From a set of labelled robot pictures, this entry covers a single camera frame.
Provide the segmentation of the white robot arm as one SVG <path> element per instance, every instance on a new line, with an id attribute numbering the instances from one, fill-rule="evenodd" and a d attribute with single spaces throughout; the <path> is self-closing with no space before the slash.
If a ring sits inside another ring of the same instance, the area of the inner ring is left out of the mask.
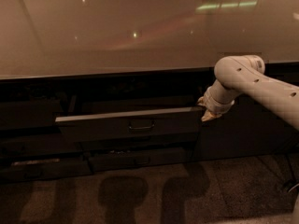
<path id="1" fill-rule="evenodd" d="M 246 94 L 299 131 L 299 87 L 264 74 L 265 65 L 259 56 L 228 56 L 215 67 L 215 82 L 208 87 L 197 104 L 206 111 L 201 121 L 220 118 Z"/>

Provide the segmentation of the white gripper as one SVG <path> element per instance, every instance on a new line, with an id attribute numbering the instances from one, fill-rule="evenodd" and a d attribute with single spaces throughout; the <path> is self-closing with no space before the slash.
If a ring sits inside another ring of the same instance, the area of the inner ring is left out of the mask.
<path id="1" fill-rule="evenodd" d="M 227 113 L 234 104 L 235 101 L 231 101 L 228 104 L 220 103 L 212 96 L 210 88 L 207 89 L 204 97 L 200 97 L 197 101 L 197 105 L 205 106 L 207 109 L 203 117 L 201 117 L 202 122 L 219 118 L 222 114 Z"/>

